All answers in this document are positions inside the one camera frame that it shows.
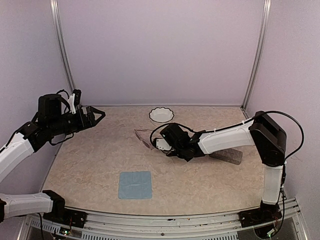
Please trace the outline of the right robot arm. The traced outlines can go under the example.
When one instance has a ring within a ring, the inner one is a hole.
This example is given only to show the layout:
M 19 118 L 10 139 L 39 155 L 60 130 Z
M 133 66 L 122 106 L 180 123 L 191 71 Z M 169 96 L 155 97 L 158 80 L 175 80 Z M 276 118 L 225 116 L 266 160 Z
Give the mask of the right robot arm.
M 301 151 L 305 133 L 287 113 L 267 110 L 218 128 L 171 121 L 147 140 L 168 163 L 156 188 L 158 215 L 257 208 L 256 218 L 266 222 L 282 202 L 284 164 Z

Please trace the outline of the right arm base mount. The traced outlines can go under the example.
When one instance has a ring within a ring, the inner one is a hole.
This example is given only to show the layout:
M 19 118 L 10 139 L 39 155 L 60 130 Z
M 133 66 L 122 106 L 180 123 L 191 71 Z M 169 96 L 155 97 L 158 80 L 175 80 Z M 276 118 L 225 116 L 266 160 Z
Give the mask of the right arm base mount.
M 258 208 L 243 210 L 238 213 L 242 228 L 260 225 L 283 217 L 279 204 L 266 204 L 261 201 Z

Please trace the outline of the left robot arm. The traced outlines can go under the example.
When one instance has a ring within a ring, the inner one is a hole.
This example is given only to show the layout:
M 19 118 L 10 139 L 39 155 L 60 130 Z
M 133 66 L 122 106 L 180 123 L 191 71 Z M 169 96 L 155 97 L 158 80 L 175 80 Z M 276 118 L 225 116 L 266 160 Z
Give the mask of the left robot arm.
M 46 143 L 56 146 L 54 137 L 74 134 L 95 127 L 105 112 L 92 106 L 82 108 L 81 90 L 75 89 L 67 98 L 61 91 L 38 99 L 38 110 L 31 121 L 18 128 L 0 149 L 0 179 L 4 180 L 20 163 L 38 152 Z M 70 218 L 65 199 L 52 190 L 34 194 L 0 195 L 0 220 L 29 214 L 43 214 L 63 223 Z

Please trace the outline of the grey glasses case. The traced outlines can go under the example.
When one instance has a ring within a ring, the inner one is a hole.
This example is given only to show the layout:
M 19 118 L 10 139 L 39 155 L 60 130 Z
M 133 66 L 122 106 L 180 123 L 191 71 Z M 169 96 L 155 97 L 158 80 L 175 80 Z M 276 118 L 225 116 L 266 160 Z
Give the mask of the grey glasses case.
M 240 165 L 243 159 L 243 152 L 234 148 L 228 148 L 210 153 L 209 156 L 227 163 Z

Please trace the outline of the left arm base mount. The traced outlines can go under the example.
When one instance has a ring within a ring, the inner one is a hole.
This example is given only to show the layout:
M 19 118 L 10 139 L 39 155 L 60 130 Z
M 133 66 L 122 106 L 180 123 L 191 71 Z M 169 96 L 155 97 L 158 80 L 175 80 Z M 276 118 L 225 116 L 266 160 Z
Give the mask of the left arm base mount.
M 45 220 L 68 225 L 70 227 L 84 228 L 87 220 L 87 213 L 66 208 L 65 199 L 52 190 L 43 190 L 42 193 L 48 195 L 53 201 L 51 212 L 43 214 Z

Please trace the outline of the blue cleaning cloth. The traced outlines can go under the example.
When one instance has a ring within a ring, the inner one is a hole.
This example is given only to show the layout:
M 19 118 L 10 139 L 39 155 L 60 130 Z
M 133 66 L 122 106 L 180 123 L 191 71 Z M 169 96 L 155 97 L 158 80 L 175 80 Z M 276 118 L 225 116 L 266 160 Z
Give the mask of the blue cleaning cloth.
M 118 183 L 118 198 L 122 200 L 146 200 L 153 197 L 150 171 L 121 172 Z

